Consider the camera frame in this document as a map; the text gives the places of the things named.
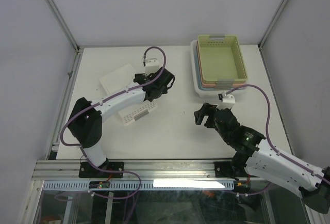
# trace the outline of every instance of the basket handle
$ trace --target basket handle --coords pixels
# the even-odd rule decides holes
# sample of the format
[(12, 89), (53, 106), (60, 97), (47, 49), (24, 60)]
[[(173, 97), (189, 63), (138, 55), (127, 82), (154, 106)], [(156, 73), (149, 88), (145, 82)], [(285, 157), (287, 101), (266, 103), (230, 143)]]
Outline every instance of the basket handle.
[(210, 36), (208, 38), (209, 41), (223, 41), (225, 40), (224, 36)]

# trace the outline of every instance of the gray wall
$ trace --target gray wall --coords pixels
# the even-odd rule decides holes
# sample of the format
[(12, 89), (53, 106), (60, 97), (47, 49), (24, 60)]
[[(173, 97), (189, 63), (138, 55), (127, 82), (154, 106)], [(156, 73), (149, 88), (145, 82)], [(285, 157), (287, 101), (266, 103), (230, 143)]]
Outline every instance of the gray wall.
[(44, 0), (0, 0), (0, 219), (16, 223), (73, 49)]
[(290, 143), (321, 167), (330, 166), (329, 21), (329, 0), (291, 0), (264, 46)]
[(54, 0), (79, 45), (188, 45), (198, 34), (258, 43), (281, 0)]

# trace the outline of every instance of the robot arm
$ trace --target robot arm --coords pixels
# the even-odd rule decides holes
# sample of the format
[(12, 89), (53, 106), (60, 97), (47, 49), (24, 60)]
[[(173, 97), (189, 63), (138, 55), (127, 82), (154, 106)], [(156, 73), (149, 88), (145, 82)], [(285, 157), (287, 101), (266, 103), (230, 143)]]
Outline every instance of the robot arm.
[[(329, 180), (330, 167), (321, 169), (280, 149), (274, 151), (263, 134), (237, 121), (230, 110), (235, 103), (234, 96), (221, 94), (219, 100), (221, 103), (218, 106), (204, 103), (200, 110), (195, 111), (195, 122), (200, 125), (203, 118), (208, 116), (204, 126), (215, 129), (225, 143), (235, 149), (231, 163), (234, 171), (244, 170), (247, 174), (286, 188), (302, 198), (311, 209), (326, 214), (330, 207), (330, 185), (316, 175)], [(304, 165), (313, 173), (280, 154)]]
[[(71, 119), (81, 110), (86, 109), (96, 103), (100, 103), (99, 106), (81, 114), (68, 126), (72, 135), (76, 137), (81, 144), (81, 147), (87, 154), (88, 159), (97, 167), (102, 168), (104, 164), (107, 163), (107, 157), (105, 156), (99, 142), (102, 135), (102, 123), (113, 114), (133, 104), (142, 103), (143, 101), (151, 102), (154, 99), (159, 98), (162, 94), (167, 94), (168, 90), (174, 83), (174, 75), (168, 70), (164, 69), (158, 79), (149, 85), (145, 85), (145, 83), (152, 81), (161, 72), (161, 68), (159, 68), (159, 64), (157, 63), (156, 59), (148, 60), (145, 66), (146, 72), (149, 74), (136, 74), (133, 82), (125, 88), (126, 93), (114, 97), (105, 103), (103, 100), (109, 98), (117, 92), (113, 92), (108, 96), (92, 101), (81, 98), (77, 100), (75, 106), (73, 107), (69, 119)], [(129, 88), (139, 85), (144, 86), (128, 91)]]

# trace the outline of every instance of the tabletop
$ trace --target tabletop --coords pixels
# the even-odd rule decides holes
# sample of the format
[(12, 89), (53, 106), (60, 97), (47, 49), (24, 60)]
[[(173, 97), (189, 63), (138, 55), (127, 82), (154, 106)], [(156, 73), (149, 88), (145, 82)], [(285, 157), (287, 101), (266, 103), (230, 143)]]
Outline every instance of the tabletop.
[[(162, 46), (167, 56), (166, 68), (175, 75), (175, 83), (168, 94), (157, 99), (158, 108), (136, 122), (123, 125), (117, 115), (103, 123), (102, 148), (109, 159), (208, 159), (229, 158), (235, 151), (219, 134), (202, 125), (195, 125), (194, 111), (202, 104), (218, 104), (216, 98), (201, 99), (194, 91), (190, 47)], [(82, 55), (70, 101), (67, 120), (75, 102), (85, 97), (93, 100), (106, 95), (100, 78), (131, 64), (137, 72), (144, 72), (142, 55), (147, 47), (86, 48)], [(269, 133), (272, 142), (291, 153), (281, 118), (275, 103), (266, 70), (256, 45), (241, 46), (248, 83), (261, 87), (272, 107)], [(148, 58), (162, 61), (162, 54), (150, 50)], [(233, 114), (241, 125), (265, 134), (267, 104), (256, 89), (246, 89), (236, 97)], [(69, 130), (64, 133), (67, 143), (77, 143)], [(77, 147), (60, 144), (56, 159), (80, 159)]]

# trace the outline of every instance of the green basket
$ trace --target green basket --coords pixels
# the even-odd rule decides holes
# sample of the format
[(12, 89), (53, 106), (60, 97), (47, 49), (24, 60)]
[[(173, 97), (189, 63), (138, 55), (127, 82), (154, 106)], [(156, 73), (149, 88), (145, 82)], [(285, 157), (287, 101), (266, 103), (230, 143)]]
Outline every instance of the green basket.
[(204, 83), (245, 83), (247, 73), (236, 36), (198, 36), (199, 60)]

